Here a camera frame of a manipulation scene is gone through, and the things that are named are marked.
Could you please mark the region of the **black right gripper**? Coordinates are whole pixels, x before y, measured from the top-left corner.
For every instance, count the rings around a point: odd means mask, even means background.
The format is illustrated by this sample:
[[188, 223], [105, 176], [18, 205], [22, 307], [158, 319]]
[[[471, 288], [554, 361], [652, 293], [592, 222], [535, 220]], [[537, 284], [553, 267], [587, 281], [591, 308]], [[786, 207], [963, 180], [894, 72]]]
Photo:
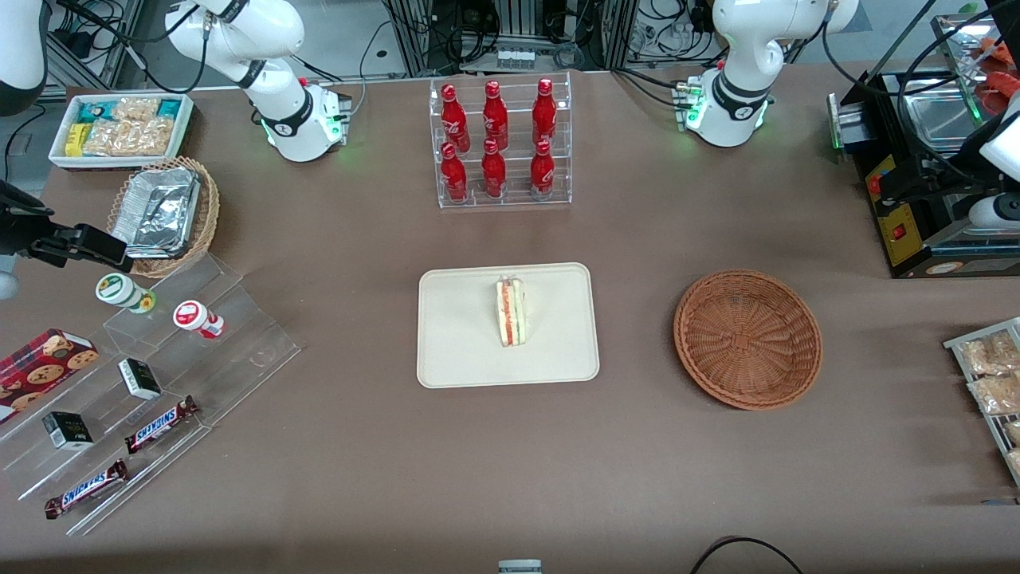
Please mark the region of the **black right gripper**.
[[64, 268], [69, 259], [83, 255], [121, 273], [130, 273], [134, 261], [128, 244], [104, 231], [81, 231], [80, 252], [73, 247], [76, 229], [55, 224], [53, 210], [18, 187], [1, 182], [1, 254], [37, 259]]

